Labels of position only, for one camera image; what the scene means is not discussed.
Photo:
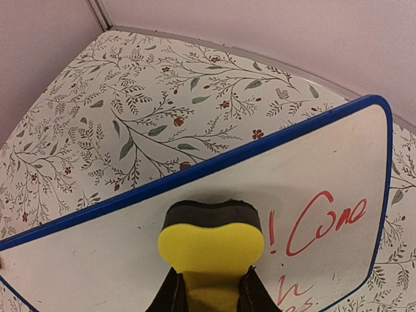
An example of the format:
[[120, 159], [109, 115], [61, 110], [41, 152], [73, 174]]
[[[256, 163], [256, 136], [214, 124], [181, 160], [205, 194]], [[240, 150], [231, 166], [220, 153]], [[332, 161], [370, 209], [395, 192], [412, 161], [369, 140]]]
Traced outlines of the yellow black eraser sponge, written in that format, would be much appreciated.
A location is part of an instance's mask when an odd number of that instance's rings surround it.
[[161, 257], [183, 275], [189, 311], [236, 311], [239, 281], [264, 245], [257, 210], [238, 200], [179, 201], [158, 238]]

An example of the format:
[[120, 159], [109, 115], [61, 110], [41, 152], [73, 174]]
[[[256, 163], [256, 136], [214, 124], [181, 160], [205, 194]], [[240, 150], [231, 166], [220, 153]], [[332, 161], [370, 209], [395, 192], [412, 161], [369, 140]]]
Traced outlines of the small blue-framed whiteboard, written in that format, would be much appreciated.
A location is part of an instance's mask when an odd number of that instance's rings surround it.
[[31, 311], [145, 311], [169, 273], [227, 311], [254, 267], [286, 311], [325, 311], [370, 277], [392, 114], [365, 96], [1, 243], [1, 284]]

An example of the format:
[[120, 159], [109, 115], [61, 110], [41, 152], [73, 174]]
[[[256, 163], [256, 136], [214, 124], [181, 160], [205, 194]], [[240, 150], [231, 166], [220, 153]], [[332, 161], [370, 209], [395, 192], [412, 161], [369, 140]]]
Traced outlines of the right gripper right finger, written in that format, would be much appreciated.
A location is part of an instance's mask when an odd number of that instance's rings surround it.
[[253, 266], [239, 281], [238, 290], [237, 312], [281, 312]]

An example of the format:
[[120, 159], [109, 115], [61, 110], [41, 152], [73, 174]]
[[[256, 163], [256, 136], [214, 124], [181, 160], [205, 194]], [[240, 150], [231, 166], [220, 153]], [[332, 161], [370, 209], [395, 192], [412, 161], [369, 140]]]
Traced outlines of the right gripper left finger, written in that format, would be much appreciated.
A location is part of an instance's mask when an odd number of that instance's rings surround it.
[[188, 312], [188, 306], [183, 275], [171, 268], [149, 305], [148, 312]]

